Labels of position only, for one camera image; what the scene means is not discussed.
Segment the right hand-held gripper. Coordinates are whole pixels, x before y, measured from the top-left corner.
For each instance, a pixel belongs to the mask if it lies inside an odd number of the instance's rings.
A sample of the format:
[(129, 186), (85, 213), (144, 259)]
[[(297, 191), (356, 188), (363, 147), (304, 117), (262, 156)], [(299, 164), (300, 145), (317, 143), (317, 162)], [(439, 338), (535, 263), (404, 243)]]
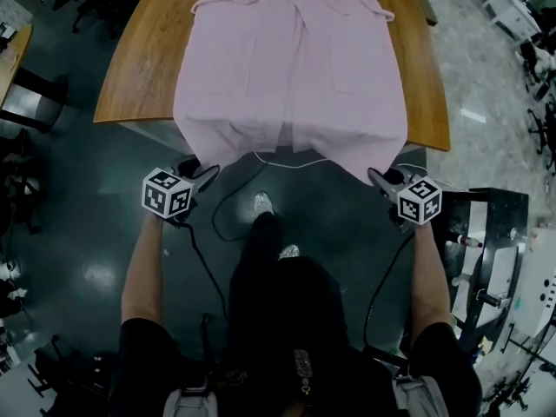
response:
[(442, 189), (432, 179), (399, 166), (385, 173), (369, 168), (367, 175), (384, 197), (394, 201), (393, 222), (401, 232), (425, 225), (440, 214)]

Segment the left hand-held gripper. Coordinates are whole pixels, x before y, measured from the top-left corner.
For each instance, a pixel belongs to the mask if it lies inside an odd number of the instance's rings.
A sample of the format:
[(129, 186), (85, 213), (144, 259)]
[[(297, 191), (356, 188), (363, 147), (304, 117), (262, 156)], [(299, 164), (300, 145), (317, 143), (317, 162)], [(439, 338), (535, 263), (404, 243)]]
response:
[(220, 174), (220, 166), (211, 166), (193, 181), (179, 176), (194, 176), (201, 167), (196, 157), (177, 164), (175, 175), (155, 168), (142, 180), (142, 207), (179, 228), (186, 224), (192, 197), (205, 191)]

